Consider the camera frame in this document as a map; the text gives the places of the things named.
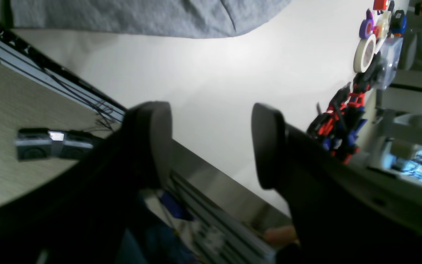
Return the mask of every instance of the clear plastic box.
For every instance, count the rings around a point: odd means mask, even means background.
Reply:
[[[403,37],[389,37],[385,40],[380,48],[382,72],[377,76],[374,88],[385,90],[395,79],[402,45]]]

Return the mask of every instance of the white tabletop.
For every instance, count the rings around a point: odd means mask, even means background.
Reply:
[[[408,0],[396,0],[406,9]],[[192,40],[68,30],[16,30],[34,47],[124,106],[169,101],[174,139],[270,204],[258,184],[251,140],[255,102],[306,130],[352,81],[359,27],[373,0],[293,0],[254,31]]]

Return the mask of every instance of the tape roll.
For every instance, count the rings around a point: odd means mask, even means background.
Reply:
[[[375,53],[375,35],[371,34],[367,39],[360,40],[356,55],[354,70],[355,72],[365,72],[372,62]]]
[[[373,19],[365,19],[362,21],[360,28],[359,28],[359,37],[362,39],[367,39],[374,28],[374,20]]]

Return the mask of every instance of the beige carpet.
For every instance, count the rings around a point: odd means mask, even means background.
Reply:
[[[85,129],[93,127],[95,119],[91,110],[0,65],[0,205],[74,164],[60,159],[18,162],[14,145],[18,129]]]

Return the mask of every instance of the gray cloth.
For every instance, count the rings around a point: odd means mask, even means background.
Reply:
[[[15,28],[207,39],[243,35],[291,0],[12,0]]]

